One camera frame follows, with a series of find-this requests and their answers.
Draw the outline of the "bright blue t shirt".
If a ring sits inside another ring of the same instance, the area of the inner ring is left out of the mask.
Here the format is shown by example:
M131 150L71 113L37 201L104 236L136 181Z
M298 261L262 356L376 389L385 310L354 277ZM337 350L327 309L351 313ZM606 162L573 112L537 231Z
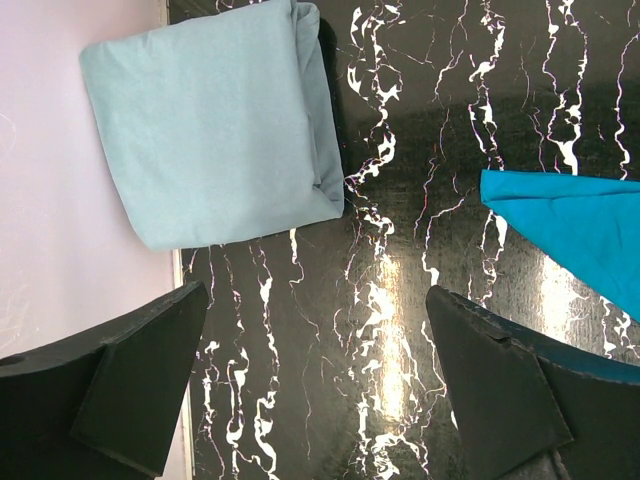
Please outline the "bright blue t shirt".
M485 170L480 195L556 263L639 318L637 181Z

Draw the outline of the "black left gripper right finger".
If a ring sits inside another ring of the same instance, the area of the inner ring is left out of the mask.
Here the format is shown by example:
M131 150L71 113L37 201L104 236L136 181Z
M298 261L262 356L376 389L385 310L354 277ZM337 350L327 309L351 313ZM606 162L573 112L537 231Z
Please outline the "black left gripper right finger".
M638 478L637 366L440 286L426 310L471 478Z

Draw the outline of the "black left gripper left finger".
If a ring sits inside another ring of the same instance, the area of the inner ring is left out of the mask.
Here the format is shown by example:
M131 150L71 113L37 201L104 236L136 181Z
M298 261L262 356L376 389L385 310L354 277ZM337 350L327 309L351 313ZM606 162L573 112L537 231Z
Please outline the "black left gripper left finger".
M2 359L2 478L162 476L208 302L192 282Z

